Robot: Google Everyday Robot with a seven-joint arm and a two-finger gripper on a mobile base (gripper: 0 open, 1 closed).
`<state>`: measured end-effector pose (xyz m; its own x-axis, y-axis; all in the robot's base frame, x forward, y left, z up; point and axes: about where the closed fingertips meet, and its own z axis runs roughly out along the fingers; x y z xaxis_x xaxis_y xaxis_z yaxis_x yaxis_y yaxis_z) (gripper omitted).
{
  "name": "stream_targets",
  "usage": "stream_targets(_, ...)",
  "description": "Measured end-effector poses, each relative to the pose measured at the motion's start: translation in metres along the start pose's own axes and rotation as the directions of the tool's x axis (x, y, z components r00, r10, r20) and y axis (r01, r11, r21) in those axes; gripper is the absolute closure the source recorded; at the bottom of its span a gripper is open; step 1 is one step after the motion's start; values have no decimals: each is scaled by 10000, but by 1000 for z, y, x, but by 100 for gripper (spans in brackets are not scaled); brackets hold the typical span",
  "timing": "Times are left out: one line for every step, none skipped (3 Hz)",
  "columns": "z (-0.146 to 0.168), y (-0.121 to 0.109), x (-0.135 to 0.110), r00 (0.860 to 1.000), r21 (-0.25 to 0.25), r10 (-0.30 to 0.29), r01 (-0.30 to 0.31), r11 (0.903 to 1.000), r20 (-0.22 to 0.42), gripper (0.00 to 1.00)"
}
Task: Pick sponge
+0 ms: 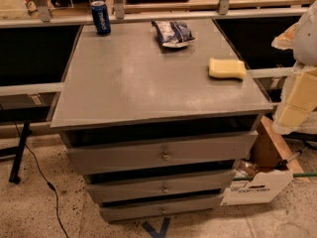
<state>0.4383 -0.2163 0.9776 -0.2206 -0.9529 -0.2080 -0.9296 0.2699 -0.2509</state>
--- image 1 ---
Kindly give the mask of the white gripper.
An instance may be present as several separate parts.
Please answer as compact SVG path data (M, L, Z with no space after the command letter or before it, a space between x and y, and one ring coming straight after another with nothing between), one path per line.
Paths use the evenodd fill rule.
M271 45L279 50L292 49L296 60L273 115L273 130L287 135L297 130L317 108L317 0Z

